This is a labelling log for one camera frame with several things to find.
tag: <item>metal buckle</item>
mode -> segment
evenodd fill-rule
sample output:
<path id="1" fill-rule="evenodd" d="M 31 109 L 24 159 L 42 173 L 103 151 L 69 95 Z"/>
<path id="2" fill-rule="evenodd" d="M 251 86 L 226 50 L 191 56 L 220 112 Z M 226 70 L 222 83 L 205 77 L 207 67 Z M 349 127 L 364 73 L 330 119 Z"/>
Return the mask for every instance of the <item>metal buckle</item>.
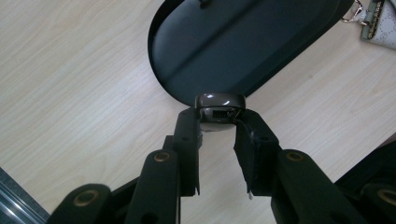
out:
<path id="1" fill-rule="evenodd" d="M 363 12 L 363 4 L 361 3 L 361 1 L 359 0 L 355 0 L 355 3 L 358 4 L 358 8 L 356 9 L 356 11 L 353 13 L 352 17 L 348 20 L 348 19 L 344 19 L 342 18 L 341 21 L 344 22 L 350 22 L 350 21 L 356 21 L 356 17 L 361 14 Z"/>

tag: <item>black oval object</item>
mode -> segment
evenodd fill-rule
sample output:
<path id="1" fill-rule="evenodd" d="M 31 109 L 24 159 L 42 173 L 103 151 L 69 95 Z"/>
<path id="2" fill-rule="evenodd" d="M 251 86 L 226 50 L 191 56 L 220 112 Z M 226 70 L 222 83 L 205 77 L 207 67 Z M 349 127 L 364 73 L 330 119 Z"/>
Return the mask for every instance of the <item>black oval object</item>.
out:
<path id="1" fill-rule="evenodd" d="M 166 0 L 148 33 L 155 76 L 186 105 L 249 96 L 336 24 L 353 0 Z"/>

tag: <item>light wood surface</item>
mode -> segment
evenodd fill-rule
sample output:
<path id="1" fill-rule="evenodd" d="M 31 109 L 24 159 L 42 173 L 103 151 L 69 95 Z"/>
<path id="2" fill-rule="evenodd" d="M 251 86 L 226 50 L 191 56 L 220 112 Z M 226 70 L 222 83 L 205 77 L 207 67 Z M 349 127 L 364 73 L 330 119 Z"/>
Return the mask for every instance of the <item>light wood surface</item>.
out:
<path id="1" fill-rule="evenodd" d="M 147 53 L 162 1 L 0 3 L 0 166 L 50 213 L 72 189 L 115 189 L 173 134 L 187 108 L 153 75 Z M 396 51 L 327 34 L 247 98 L 283 148 L 308 153 L 333 181 L 396 132 Z M 246 195 L 234 130 L 204 134 L 201 196 L 182 223 L 274 223 Z"/>

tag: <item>metal screw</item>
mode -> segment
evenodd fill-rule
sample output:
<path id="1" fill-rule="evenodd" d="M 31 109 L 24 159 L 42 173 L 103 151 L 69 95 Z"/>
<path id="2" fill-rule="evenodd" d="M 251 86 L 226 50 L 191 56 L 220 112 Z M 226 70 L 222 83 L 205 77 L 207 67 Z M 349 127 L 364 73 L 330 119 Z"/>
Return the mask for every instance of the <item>metal screw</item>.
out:
<path id="1" fill-rule="evenodd" d="M 74 199 L 73 203 L 77 207 L 84 207 L 96 201 L 98 197 L 99 191 L 97 191 L 96 189 L 87 189 L 78 194 Z"/>
<path id="2" fill-rule="evenodd" d="M 169 155 L 169 153 L 167 153 L 167 152 L 160 152 L 160 153 L 157 153 L 157 154 L 154 156 L 154 160 L 155 160 L 155 161 L 167 161 L 170 157 L 171 157 L 171 155 Z"/>
<path id="3" fill-rule="evenodd" d="M 304 156 L 297 152 L 289 152 L 286 154 L 286 158 L 288 158 L 290 161 L 302 161 Z"/>
<path id="4" fill-rule="evenodd" d="M 396 206 L 396 192 L 391 189 L 379 189 L 377 192 L 379 198 L 384 202 L 390 203 Z"/>

